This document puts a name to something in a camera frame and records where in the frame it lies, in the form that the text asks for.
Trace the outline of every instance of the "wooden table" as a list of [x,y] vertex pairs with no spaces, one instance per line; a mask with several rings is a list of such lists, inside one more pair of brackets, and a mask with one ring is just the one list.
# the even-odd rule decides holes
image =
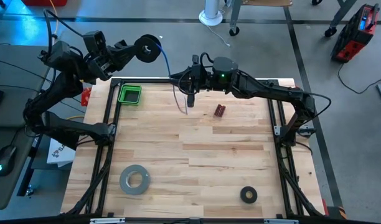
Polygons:
[[[279,83],[294,86],[293,79],[279,79]],[[99,81],[93,87],[84,122],[102,121],[109,84]],[[184,107],[179,91],[177,98]],[[227,107],[222,118],[213,116],[219,103]],[[289,120],[294,109],[289,103],[284,108]],[[240,100],[231,94],[203,91],[188,112],[178,110],[168,84],[142,84],[139,106],[121,107],[103,213],[164,218],[274,218],[277,213],[285,214],[267,100]],[[297,140],[308,144],[303,138]],[[62,212],[70,210],[90,185],[95,154],[93,143],[77,149]],[[302,191],[323,213],[311,153],[297,145],[293,156]],[[144,166],[151,175],[151,184],[142,195],[126,195],[120,189],[120,174],[132,164]],[[247,185],[258,192],[254,204],[240,200],[240,190]],[[296,211],[294,193],[288,188]]]

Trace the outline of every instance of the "white cable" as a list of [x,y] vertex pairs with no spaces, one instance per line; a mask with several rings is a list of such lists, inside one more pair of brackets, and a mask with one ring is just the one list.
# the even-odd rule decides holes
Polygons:
[[[225,11],[224,11],[223,9],[219,9],[219,11],[221,11],[222,14],[225,13]],[[205,25],[207,28],[209,28],[209,30],[210,30],[213,34],[215,34],[216,36],[220,37],[221,40],[222,40],[222,42],[223,42],[227,47],[230,47],[230,44],[226,43],[226,41],[225,41],[225,40],[224,40],[218,33],[214,32],[208,25],[204,24],[202,21],[200,21],[200,22],[201,22],[203,25]]]
[[186,115],[188,115],[188,108],[187,108],[187,105],[186,105],[186,99],[185,99],[185,96],[184,96],[184,100],[185,100],[185,111],[183,111],[182,109],[181,109],[181,107],[179,106],[179,103],[178,103],[178,101],[177,101],[177,96],[176,96],[176,86],[172,86],[172,92],[174,93],[174,99],[176,100],[176,104],[177,104],[177,107],[178,107],[178,109],[179,109],[179,111],[181,112],[181,113],[184,113],[184,114],[186,114]]

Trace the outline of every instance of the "gray floor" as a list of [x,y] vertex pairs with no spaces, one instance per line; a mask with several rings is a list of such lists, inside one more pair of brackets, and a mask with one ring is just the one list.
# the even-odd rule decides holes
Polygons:
[[[339,8],[337,1],[325,0],[312,6],[307,0],[294,0],[290,7],[291,17],[296,20],[331,20]],[[358,1],[345,19],[349,19],[363,3],[374,4],[380,0]],[[203,8],[203,0],[142,0],[114,1],[71,0],[67,7],[58,9],[62,17],[104,18],[197,18]],[[7,15],[26,14],[40,16],[37,8],[26,8],[20,0],[13,0]],[[281,7],[242,7],[241,19],[285,19]],[[294,78],[302,86],[298,66],[294,57],[291,39],[286,24],[239,24],[236,37],[228,35],[228,24],[213,27],[213,30],[232,46],[228,48],[208,28],[199,23],[106,23],[69,22],[70,26],[85,33],[102,30],[110,44],[120,39],[134,42],[143,34],[160,37],[169,57],[173,72],[185,69],[192,54],[203,51],[211,56],[226,56],[238,62],[240,68],[256,77]],[[323,25],[294,25],[301,55],[304,60],[313,92],[332,98],[332,106],[320,116],[322,130],[336,175],[344,208],[350,219],[381,222],[381,99],[372,87],[362,95],[344,88],[337,79],[339,64],[330,61],[330,53],[337,35],[325,39]],[[71,45],[85,50],[82,39],[64,26],[59,26],[59,36]],[[0,42],[15,45],[47,45],[45,22],[31,18],[26,21],[0,21]],[[120,76],[164,77],[166,68],[163,57],[154,63],[144,64],[133,60]],[[369,83],[381,78],[381,26],[377,27],[371,43],[355,59],[344,65],[341,75],[346,83],[361,90]],[[78,106],[75,101],[67,101]],[[318,109],[326,102],[316,100]],[[54,111],[61,117],[77,115],[64,105]],[[321,187],[322,197],[331,205],[322,158],[315,137],[310,144],[314,151],[314,163]],[[43,180],[62,180],[57,185],[45,184],[39,195],[29,198],[13,197],[9,207],[0,211],[0,219],[37,217],[59,213],[67,174],[50,175],[41,172],[32,183],[44,186]]]

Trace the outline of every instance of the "floor line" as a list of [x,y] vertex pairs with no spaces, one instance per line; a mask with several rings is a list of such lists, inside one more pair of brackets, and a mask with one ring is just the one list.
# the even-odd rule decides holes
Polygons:
[[[288,7],[284,7],[286,20],[288,21],[288,29],[291,39],[291,44],[294,50],[294,56],[296,57],[298,70],[300,72],[301,82],[303,83],[303,87],[305,91],[311,92],[311,86],[308,81],[307,72],[305,71],[305,66],[303,62],[303,58],[301,56],[301,51],[298,45],[296,31],[294,30],[294,25],[291,22],[291,15]],[[336,177],[334,175],[332,162],[329,157],[329,151],[327,150],[326,141],[323,136],[322,126],[319,122],[319,117],[313,119],[313,125],[316,129],[316,139],[317,144],[319,146],[319,151],[321,152],[321,157],[323,161],[323,168],[326,173],[327,183],[329,184],[329,190],[332,195],[332,200],[334,206],[342,207],[342,200],[340,196],[340,191],[337,186]]]
[[[0,18],[2,21],[45,21],[43,16],[33,16],[25,14],[5,14]],[[65,22],[161,22],[161,23],[199,23],[199,19],[175,19],[175,18],[101,18],[101,17],[61,17]],[[238,19],[237,24],[287,24],[286,19]],[[306,25],[329,25],[331,21],[318,20],[292,20],[291,24]],[[348,21],[340,21],[340,24],[346,24]],[[230,23],[230,19],[223,19],[222,23]]]

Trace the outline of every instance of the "green container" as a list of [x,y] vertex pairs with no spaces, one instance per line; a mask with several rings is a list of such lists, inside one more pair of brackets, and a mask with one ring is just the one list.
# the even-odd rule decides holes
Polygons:
[[123,85],[120,90],[120,97],[118,101],[126,105],[138,105],[141,98],[140,86],[136,85]]

